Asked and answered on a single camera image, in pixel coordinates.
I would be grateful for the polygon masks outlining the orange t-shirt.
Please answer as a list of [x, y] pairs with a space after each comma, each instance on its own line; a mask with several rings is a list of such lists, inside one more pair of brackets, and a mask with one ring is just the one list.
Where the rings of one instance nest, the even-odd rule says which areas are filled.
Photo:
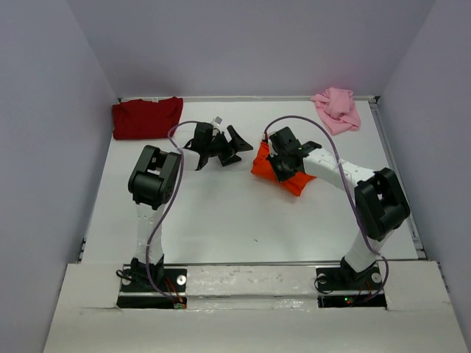
[[315, 176], [296, 171], [294, 174], [278, 173], [273, 169], [269, 160], [269, 144], [266, 140], [260, 142], [255, 159], [252, 162], [251, 174], [279, 185], [294, 196], [301, 196], [306, 185], [315, 180]]

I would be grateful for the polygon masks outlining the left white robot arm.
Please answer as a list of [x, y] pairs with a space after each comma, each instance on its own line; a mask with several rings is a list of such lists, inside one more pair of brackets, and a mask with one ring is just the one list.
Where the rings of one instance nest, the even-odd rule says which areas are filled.
[[181, 185], [184, 152], [198, 155], [191, 168], [199, 171], [212, 157], [228, 166], [241, 161], [239, 152], [253, 150], [233, 126], [222, 131], [218, 121], [197, 122], [193, 137], [183, 147], [174, 147], [176, 152], [144, 146], [128, 181], [138, 217], [137, 245], [123, 276], [130, 282], [139, 282], [146, 290], [157, 290], [165, 278], [162, 225]]

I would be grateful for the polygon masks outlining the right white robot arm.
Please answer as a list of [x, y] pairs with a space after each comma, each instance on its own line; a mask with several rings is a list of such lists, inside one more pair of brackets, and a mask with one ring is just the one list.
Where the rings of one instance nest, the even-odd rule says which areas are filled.
[[319, 268], [320, 293], [357, 290], [378, 276], [377, 259], [391, 234], [410, 216], [410, 207], [396, 173], [379, 171], [343, 161], [336, 149], [328, 151], [313, 141], [301, 143], [285, 127], [267, 135], [267, 160], [279, 182], [298, 173], [316, 177], [347, 194], [358, 225], [358, 234], [339, 266]]

